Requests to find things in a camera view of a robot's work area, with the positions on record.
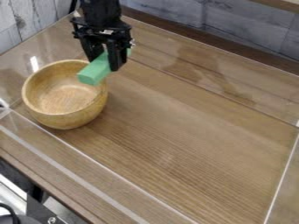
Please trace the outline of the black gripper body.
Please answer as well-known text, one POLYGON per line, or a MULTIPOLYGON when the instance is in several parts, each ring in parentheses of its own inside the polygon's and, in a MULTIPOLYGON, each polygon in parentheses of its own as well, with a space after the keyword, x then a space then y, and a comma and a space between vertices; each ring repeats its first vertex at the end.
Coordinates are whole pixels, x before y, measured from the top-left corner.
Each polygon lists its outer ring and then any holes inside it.
POLYGON ((105 45, 115 40, 120 48, 132 48, 132 26, 120 19, 108 25, 95 26, 83 17, 73 17, 73 38, 79 40, 83 48, 92 48, 95 45, 105 45))

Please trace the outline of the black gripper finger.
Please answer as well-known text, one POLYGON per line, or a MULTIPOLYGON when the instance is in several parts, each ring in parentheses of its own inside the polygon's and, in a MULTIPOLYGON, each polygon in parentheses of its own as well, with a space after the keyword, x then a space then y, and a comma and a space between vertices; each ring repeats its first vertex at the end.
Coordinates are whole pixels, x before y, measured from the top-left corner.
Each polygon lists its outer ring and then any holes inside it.
POLYGON ((85 37, 80 40, 80 44, 88 61, 95 60, 96 57, 104 52, 103 42, 99 38, 85 37))
POLYGON ((107 42, 107 58, 112 72, 127 63, 127 48, 115 40, 107 42))

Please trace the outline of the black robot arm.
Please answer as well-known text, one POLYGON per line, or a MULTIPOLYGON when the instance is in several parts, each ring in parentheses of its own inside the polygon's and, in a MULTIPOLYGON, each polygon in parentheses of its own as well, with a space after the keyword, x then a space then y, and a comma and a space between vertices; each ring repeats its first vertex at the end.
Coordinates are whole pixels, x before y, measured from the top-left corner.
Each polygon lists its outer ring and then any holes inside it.
POLYGON ((133 46, 132 26, 121 20, 119 0, 80 0, 81 17, 73 17, 73 38, 92 61, 107 52, 109 69, 115 72, 127 63, 127 50, 133 46))

